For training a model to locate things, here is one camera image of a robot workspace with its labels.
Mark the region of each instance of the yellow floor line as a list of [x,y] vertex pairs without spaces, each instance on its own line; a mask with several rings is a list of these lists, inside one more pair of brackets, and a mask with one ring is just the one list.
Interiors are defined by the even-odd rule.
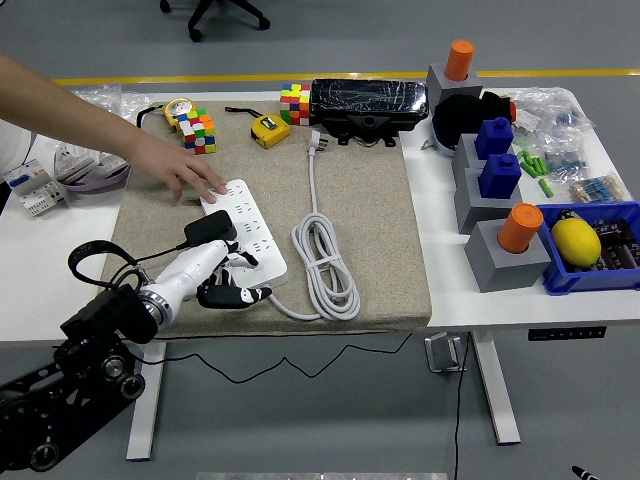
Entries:
[[[640,75],[640,68],[609,68],[581,70],[478,70],[478,75],[485,78],[513,77],[624,77]],[[235,82],[293,82],[311,81],[314,78],[425,78],[426,71],[404,72],[360,72],[360,73],[272,73],[246,75],[177,75],[162,77],[95,77],[95,78],[57,78],[58,85],[102,85],[106,83],[121,84],[169,84],[169,83],[235,83]]]

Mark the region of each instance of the beige mat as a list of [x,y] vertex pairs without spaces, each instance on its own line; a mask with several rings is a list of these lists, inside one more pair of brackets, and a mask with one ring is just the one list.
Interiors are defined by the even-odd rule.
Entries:
[[[224,112],[229,102],[201,102],[216,123],[217,152],[201,155],[228,180],[244,180],[288,266],[289,280],[275,289],[278,299],[299,313],[313,313],[302,261],[291,229],[311,211],[306,146],[309,127],[270,150],[249,135],[253,117]],[[232,102],[231,106],[277,113],[277,102]],[[180,144],[162,115],[148,114],[144,129]],[[282,314],[270,301],[245,310],[206,310],[196,300],[182,305],[179,318],[159,337],[286,335],[416,330],[431,317],[429,288],[418,239],[402,150],[383,142],[367,148],[351,141],[316,157],[318,209],[333,223],[340,252],[360,291],[362,308],[351,321],[302,322]],[[120,209],[113,241],[134,257],[166,250],[184,241],[183,228],[203,214],[197,195],[175,205],[168,189],[134,172]],[[145,263],[157,276],[176,254]],[[120,263],[108,259],[103,278]]]

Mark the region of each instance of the plastic bag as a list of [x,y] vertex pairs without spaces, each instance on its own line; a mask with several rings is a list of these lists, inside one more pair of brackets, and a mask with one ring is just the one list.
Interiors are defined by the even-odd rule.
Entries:
[[589,177],[587,157],[579,131],[555,129],[541,132],[539,138],[549,175],[554,181],[566,183]]
[[613,172],[596,178],[585,178],[569,185],[571,200],[576,203],[623,202],[632,200],[620,178]]
[[151,103],[151,99],[145,94],[123,92],[122,86],[119,83],[96,85],[71,90],[71,92],[83,100],[111,113],[115,113],[134,124],[137,113]]
[[573,103],[569,92],[563,88],[527,88],[509,94],[516,104],[514,134],[527,136],[535,131],[568,127],[587,130],[593,122]]

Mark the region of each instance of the human hand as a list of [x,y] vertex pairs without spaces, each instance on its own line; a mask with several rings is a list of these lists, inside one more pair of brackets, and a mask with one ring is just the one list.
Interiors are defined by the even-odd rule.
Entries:
[[227,193],[227,181],[189,150],[140,133],[143,135],[136,137],[123,159],[133,168],[165,183],[174,200],[178,201],[182,196],[182,181],[190,184],[209,203],[215,203],[216,197],[209,192],[205,180],[216,192]]

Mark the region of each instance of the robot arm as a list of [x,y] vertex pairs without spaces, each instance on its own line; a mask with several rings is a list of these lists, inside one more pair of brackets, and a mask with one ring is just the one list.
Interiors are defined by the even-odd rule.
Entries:
[[271,295],[271,289],[210,285],[215,270],[228,261],[229,253],[239,253],[252,265],[257,260],[237,242],[216,240],[181,253],[156,279],[140,289],[140,299],[164,330],[175,320],[182,302],[198,297],[206,308],[246,308]]
[[130,285],[104,290],[65,322],[68,339],[54,362],[0,387],[0,474],[50,470],[142,395],[136,357],[117,331],[148,343],[175,320],[183,301],[198,297],[207,308],[246,308],[269,296],[266,287],[210,282],[229,253],[257,265],[236,242],[209,242],[181,253],[139,292]]

